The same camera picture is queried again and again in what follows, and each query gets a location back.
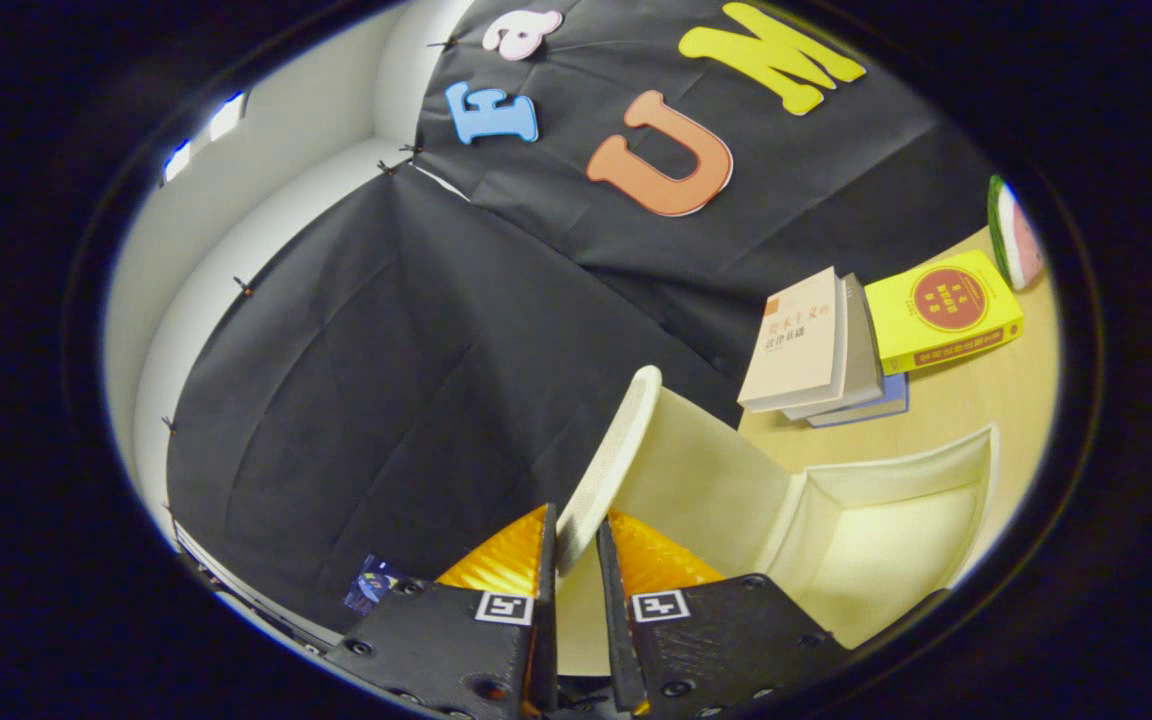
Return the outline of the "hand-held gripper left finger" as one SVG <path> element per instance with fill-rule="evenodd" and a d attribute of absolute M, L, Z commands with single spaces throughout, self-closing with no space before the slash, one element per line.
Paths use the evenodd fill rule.
<path fill-rule="evenodd" d="M 435 579 L 399 579 L 325 660 L 438 719 L 538 719 L 558 706 L 556 506 L 500 529 Z"/>

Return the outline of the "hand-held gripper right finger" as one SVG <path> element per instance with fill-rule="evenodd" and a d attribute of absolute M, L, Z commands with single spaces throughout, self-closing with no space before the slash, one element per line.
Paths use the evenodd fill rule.
<path fill-rule="evenodd" d="M 611 511 L 596 535 L 611 680 L 636 719 L 750 719 L 799 706 L 850 651 L 760 573 L 723 577 Z"/>

